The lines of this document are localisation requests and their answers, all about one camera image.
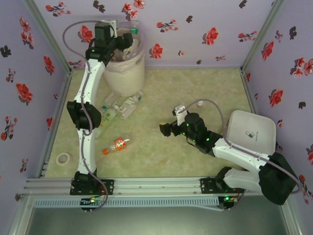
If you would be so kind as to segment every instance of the plastic bottle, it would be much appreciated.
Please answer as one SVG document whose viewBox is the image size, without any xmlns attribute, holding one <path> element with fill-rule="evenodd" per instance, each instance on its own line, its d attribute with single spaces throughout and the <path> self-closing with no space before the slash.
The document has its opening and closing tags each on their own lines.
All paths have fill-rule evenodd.
<svg viewBox="0 0 313 235">
<path fill-rule="evenodd" d="M 112 143 L 110 147 L 104 148 L 102 152 L 104 155 L 108 155 L 111 153 L 121 151 L 129 145 L 129 141 L 130 139 L 128 138 L 124 138 L 124 139 L 117 138 L 116 140 L 114 140 L 114 142 Z"/>
<path fill-rule="evenodd" d="M 134 96 L 126 98 L 126 100 L 121 104 L 121 106 L 118 106 L 118 104 L 115 104 L 114 108 L 116 109 L 117 115 L 121 119 L 126 120 L 132 114 L 132 112 L 137 108 L 136 103 L 138 103 L 142 97 L 143 97 L 143 92 L 138 91 L 136 92 Z"/>
<path fill-rule="evenodd" d="M 121 95 L 118 92 L 111 92 L 108 97 L 104 100 L 104 109 L 108 110 L 114 107 L 116 103 L 121 99 Z"/>
<path fill-rule="evenodd" d="M 96 132 L 96 139 L 100 138 L 103 135 L 104 130 L 111 124 L 112 120 L 116 117 L 116 110 L 106 110 L 106 106 L 102 106 L 99 112 L 101 113 L 102 117 L 99 127 L 94 129 L 94 132 Z"/>
</svg>

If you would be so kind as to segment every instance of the plastic box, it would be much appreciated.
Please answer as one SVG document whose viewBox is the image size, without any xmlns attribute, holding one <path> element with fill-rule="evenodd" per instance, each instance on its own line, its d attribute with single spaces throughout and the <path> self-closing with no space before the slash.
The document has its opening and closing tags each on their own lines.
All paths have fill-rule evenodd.
<svg viewBox="0 0 313 235">
<path fill-rule="evenodd" d="M 272 155 L 276 145 L 276 125 L 260 115 L 236 110 L 229 120 L 227 139 L 252 151 Z"/>
</svg>

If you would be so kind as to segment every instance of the bottle label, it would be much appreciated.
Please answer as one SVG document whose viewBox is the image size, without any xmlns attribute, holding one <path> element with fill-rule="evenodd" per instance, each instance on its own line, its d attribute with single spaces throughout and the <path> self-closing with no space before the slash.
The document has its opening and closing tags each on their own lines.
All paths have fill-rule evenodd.
<svg viewBox="0 0 313 235">
<path fill-rule="evenodd" d="M 131 33 L 132 34 L 138 34 L 138 29 L 137 28 L 131 28 Z"/>
<path fill-rule="evenodd" d="M 119 112 L 124 113 L 127 108 L 132 105 L 134 103 L 134 101 L 130 98 L 128 98 L 123 104 L 122 106 L 118 109 Z"/>
</svg>

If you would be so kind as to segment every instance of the white container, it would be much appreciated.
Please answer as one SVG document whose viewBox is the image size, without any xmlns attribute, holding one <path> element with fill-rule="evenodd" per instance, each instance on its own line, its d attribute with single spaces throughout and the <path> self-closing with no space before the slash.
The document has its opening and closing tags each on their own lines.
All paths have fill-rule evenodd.
<svg viewBox="0 0 313 235">
<path fill-rule="evenodd" d="M 227 139 L 258 153 L 272 155 L 276 145 L 276 125 L 264 116 L 236 110 L 229 120 Z"/>
<path fill-rule="evenodd" d="M 130 28 L 120 28 L 117 35 L 130 32 Z M 145 82 L 145 59 L 142 37 L 132 34 L 139 41 L 137 49 L 126 56 L 125 61 L 110 61 L 104 71 L 104 76 L 112 91 L 121 96 L 132 96 L 142 90 Z"/>
</svg>

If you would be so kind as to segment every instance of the cable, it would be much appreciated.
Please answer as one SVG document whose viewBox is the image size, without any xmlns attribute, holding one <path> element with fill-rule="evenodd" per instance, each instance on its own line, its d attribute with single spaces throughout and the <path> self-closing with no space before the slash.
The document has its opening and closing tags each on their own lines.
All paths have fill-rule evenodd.
<svg viewBox="0 0 313 235">
<path fill-rule="evenodd" d="M 262 160 L 262 161 L 264 161 L 264 162 L 266 162 L 266 163 L 268 163 L 268 164 L 271 164 L 273 167 L 275 167 L 275 168 L 281 170 L 283 173 L 285 173 L 285 174 L 288 175 L 290 178 L 292 178 L 292 179 L 297 183 L 298 189 L 297 189 L 296 191 L 291 192 L 291 194 L 299 193 L 299 192 L 302 191 L 302 184 L 301 184 L 301 182 L 300 182 L 296 177 L 294 177 L 291 173 L 289 173 L 288 171 L 286 171 L 285 169 L 283 169 L 283 168 L 280 167 L 279 165 L 277 165 L 277 164 L 275 164 L 275 163 L 273 163 L 273 162 L 271 162 L 271 161 L 269 161 L 269 160 L 267 160 L 267 159 L 265 159 L 265 158 L 262 158 L 262 157 L 260 157 L 260 156 L 258 156 L 258 155 L 256 155 L 256 154 L 254 154 L 254 153 L 250 153 L 250 152 L 248 152 L 248 151 L 246 151 L 246 150 L 240 148 L 239 146 L 233 145 L 233 144 L 226 138 L 226 126 L 225 126 L 224 116 L 223 116 L 222 111 L 221 111 L 221 109 L 219 108 L 219 106 L 218 106 L 213 100 L 210 100 L 210 99 L 198 99 L 198 100 L 192 102 L 191 104 L 189 104 L 185 109 L 181 110 L 181 111 L 179 112 L 179 114 L 181 114 L 181 113 L 184 112 L 184 111 L 187 111 L 192 105 L 198 103 L 199 101 L 207 101 L 207 102 L 210 102 L 210 103 L 212 103 L 212 104 L 217 108 L 217 110 L 218 110 L 219 113 L 220 113 L 220 116 L 221 116 L 221 119 L 222 119 L 222 124 L 223 124 L 223 138 L 224 138 L 225 142 L 226 142 L 230 147 L 232 147 L 232 148 L 234 148 L 234 149 L 236 149 L 236 150 L 238 150 L 238 151 L 241 151 L 241 152 L 243 152 L 243 153 L 246 153 L 246 154 L 248 154 L 248 155 L 250 155 L 250 156 L 253 156 L 254 158 L 260 159 L 260 160 Z"/>
<path fill-rule="evenodd" d="M 101 184 L 101 186 L 102 186 L 103 189 L 105 190 L 105 194 L 106 194 L 106 197 L 105 197 L 105 199 L 103 200 L 103 202 L 102 202 L 97 208 L 93 209 L 92 211 L 97 211 L 98 209 L 100 209 L 101 207 L 103 207 L 104 204 L 106 204 L 109 195 L 108 195 L 108 190 L 107 190 L 107 187 L 105 186 L 105 184 L 104 184 L 97 176 L 95 176 L 95 175 L 90 171 L 89 167 L 88 167 L 87 164 L 86 164 L 86 158 L 85 158 L 85 156 L 84 156 L 84 140 L 85 140 L 85 137 L 86 137 L 86 136 L 90 136 L 91 133 L 92 133 L 92 121 L 91 121 L 91 118 L 90 118 L 90 116 L 89 116 L 89 114 L 88 114 L 88 112 L 87 112 L 87 110 L 86 110 L 86 108 L 85 108 L 85 105 L 84 105 L 84 94 L 85 94 L 86 85 L 87 85 L 88 80 L 89 80 L 90 64 L 89 64 L 89 61 L 85 58 L 85 56 L 83 56 L 82 54 L 80 54 L 80 53 L 74 51 L 73 49 L 71 49 L 71 48 L 67 45 L 67 43 L 66 43 L 66 41 L 65 41 L 65 34 L 66 34 L 66 32 L 67 32 L 70 28 L 72 28 L 73 26 L 75 26 L 75 25 L 77 25 L 77 24 L 82 24 L 82 23 L 83 23 L 83 24 L 84 24 L 84 23 L 100 23 L 100 22 L 101 22 L 101 21 L 79 21 L 79 22 L 70 24 L 70 25 L 63 31 L 63 35 L 62 35 L 63 43 L 64 43 L 64 45 L 66 46 L 66 48 L 67 48 L 68 50 L 70 50 L 71 52 L 73 52 L 74 54 L 79 55 L 80 57 L 82 57 L 82 58 L 84 59 L 84 61 L 86 62 L 87 68 L 88 68 L 87 77 L 86 77 L 86 80 L 85 80 L 85 82 L 84 82 L 83 89 L 82 89 L 82 94 L 81 94 L 80 97 L 81 97 L 82 109 L 83 109 L 84 114 L 86 115 L 86 117 L 87 117 L 87 119 L 88 119 L 88 122 L 89 122 L 89 133 L 86 134 L 85 130 L 83 130 L 82 145 L 81 145 L 81 153 L 82 153 L 82 160 L 83 160 L 84 166 L 86 167 L 88 173 L 89 173 L 94 179 L 96 179 L 96 180 Z"/>
</svg>

